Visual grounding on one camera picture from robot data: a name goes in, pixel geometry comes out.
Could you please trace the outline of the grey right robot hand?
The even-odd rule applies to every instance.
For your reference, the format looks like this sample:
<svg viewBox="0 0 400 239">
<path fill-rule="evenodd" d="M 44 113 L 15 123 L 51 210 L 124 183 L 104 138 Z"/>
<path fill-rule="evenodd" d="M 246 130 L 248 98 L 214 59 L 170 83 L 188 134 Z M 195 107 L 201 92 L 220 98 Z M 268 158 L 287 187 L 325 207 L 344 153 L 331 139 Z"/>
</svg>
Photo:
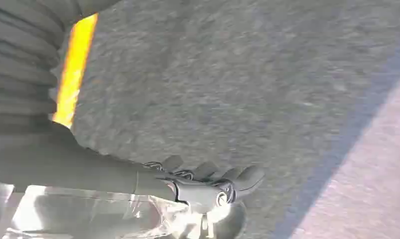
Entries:
<svg viewBox="0 0 400 239">
<path fill-rule="evenodd" d="M 180 170 L 178 158 L 142 164 L 102 155 L 81 146 L 66 127 L 53 123 L 41 130 L 0 126 L 0 183 L 18 192 L 45 186 L 106 193 L 150 195 L 195 206 L 202 211 L 251 194 L 265 177 L 260 167 L 233 168 L 216 176 L 206 162 L 193 171 Z"/>
</svg>

